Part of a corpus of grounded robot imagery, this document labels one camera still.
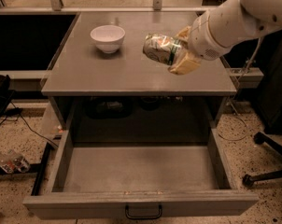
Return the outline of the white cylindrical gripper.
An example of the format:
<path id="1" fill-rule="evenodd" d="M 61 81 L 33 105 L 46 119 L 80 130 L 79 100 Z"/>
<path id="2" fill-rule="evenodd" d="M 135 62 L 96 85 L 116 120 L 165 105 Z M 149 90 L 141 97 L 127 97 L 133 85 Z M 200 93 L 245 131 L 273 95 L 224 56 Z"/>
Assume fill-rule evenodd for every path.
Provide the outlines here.
<path id="1" fill-rule="evenodd" d="M 212 35 L 210 28 L 210 11 L 199 16 L 192 24 L 176 34 L 176 38 L 188 41 L 189 51 L 182 51 L 168 71 L 175 75 L 186 75 L 196 70 L 202 59 L 213 61 L 228 53 L 232 48 L 225 48 Z"/>

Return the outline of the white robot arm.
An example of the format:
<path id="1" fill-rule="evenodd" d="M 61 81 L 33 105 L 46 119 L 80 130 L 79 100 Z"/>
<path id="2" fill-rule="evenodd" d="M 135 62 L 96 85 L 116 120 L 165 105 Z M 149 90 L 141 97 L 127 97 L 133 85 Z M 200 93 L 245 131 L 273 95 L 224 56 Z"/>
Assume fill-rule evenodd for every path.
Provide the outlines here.
<path id="1" fill-rule="evenodd" d="M 185 75 L 201 61 L 213 61 L 247 40 L 282 30 L 282 0 L 226 0 L 206 11 L 177 37 L 187 49 L 169 67 L 169 72 Z"/>

